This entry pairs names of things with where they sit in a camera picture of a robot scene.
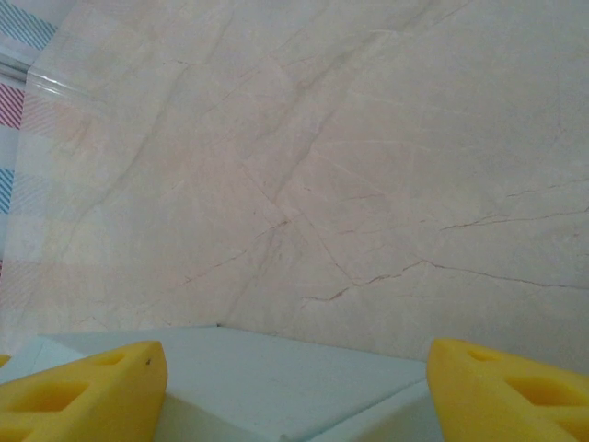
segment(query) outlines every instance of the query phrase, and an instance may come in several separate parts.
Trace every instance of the white platform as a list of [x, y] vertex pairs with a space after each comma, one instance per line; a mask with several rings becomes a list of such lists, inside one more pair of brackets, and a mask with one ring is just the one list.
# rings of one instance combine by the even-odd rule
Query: white platform
[[169, 370], [157, 441], [443, 440], [424, 363], [226, 328], [41, 336], [0, 382], [142, 340]]

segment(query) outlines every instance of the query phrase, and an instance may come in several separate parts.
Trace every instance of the marble wall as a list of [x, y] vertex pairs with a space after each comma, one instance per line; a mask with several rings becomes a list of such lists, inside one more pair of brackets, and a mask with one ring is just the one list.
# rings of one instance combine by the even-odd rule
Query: marble wall
[[587, 371], [584, 0], [81, 2], [29, 74], [2, 345], [220, 322]]

